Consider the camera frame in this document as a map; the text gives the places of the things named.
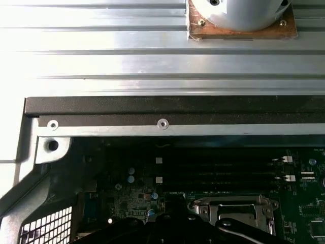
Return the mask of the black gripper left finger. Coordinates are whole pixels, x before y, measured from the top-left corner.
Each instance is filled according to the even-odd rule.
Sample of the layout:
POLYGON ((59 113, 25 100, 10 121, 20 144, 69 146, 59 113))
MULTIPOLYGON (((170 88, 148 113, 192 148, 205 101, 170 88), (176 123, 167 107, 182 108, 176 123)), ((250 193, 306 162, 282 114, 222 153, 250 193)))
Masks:
POLYGON ((106 225, 75 243, 182 243, 182 197, 167 196, 165 211, 153 221, 125 218, 106 225))

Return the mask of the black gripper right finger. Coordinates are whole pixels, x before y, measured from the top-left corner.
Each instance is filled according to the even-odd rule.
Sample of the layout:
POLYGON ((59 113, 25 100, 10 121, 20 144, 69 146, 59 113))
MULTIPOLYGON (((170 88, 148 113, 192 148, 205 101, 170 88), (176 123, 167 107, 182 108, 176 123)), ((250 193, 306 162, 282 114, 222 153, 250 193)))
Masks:
POLYGON ((276 235, 272 200, 182 201, 182 243, 286 243, 276 235))

